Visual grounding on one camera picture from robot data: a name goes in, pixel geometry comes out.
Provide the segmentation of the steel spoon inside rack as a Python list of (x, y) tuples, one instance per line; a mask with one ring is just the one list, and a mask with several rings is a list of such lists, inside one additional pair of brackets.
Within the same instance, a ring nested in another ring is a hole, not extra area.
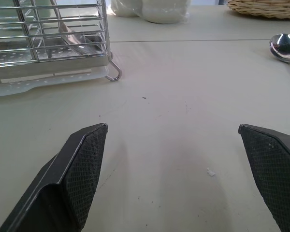
[(94, 55), (103, 52), (99, 44), (92, 44), (94, 41), (86, 38), (83, 34), (73, 34), (74, 30), (71, 30), (62, 21), (60, 11), (57, 6), (56, 0), (50, 0), (51, 5), (54, 7), (54, 12), (59, 20), (58, 22), (58, 32), (64, 42), (69, 46), (69, 48), (79, 55)]

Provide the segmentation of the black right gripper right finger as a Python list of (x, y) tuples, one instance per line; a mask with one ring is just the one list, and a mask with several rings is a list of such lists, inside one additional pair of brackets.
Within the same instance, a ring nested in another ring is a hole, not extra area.
[(290, 232), (290, 135), (241, 124), (255, 184), (281, 232)]

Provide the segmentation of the white plastic bag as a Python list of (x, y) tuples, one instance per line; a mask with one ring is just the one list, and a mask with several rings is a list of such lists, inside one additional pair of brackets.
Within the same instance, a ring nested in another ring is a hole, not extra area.
[(140, 17), (156, 24), (174, 24), (188, 17), (191, 0), (111, 0), (118, 17)]

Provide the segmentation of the white plastic drip tray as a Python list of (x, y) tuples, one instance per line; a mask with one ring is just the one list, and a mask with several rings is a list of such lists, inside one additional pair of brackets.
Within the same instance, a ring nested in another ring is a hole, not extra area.
[(95, 67), (71, 72), (58, 72), (0, 80), (0, 97), (29, 91), (36, 87), (75, 83), (92, 79), (99, 79), (109, 73), (107, 66)]

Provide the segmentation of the woven wicker basket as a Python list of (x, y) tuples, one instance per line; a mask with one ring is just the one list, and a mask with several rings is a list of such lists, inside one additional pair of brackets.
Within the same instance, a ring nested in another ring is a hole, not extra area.
[(227, 6), (244, 15), (290, 19), (290, 0), (228, 0)]

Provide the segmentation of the shiny steel spoon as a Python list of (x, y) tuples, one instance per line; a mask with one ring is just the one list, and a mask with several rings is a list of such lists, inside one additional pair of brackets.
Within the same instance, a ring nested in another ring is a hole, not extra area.
[(290, 34), (273, 36), (269, 41), (269, 48), (278, 60), (290, 64)]

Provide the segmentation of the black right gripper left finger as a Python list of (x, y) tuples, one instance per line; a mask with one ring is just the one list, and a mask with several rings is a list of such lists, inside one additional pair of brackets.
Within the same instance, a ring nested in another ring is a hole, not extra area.
[(71, 134), (37, 173), (0, 232), (81, 232), (97, 189), (108, 125)]

